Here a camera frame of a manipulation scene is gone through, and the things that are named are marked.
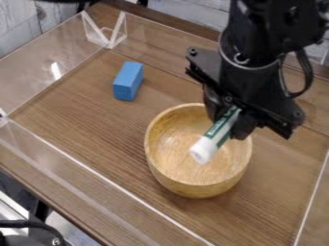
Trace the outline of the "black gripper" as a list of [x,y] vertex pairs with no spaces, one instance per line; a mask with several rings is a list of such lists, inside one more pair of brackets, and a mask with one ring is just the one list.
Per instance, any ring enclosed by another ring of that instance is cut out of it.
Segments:
[[304,113],[295,100],[283,93],[279,66],[243,68],[218,51],[195,46],[185,49],[184,57],[188,60],[185,74],[203,87],[203,102],[211,121],[218,121],[230,107],[240,110],[230,138],[244,140],[256,128],[268,128],[290,139],[303,123]]

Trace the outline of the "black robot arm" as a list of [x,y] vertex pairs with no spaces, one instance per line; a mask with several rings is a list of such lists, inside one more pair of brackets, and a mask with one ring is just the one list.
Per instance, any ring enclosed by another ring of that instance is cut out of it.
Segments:
[[187,48],[184,71],[201,84],[208,118],[239,110],[230,138],[263,127],[290,138],[302,125],[295,99],[313,86],[306,47],[322,41],[327,15],[329,0],[231,0],[216,48]]

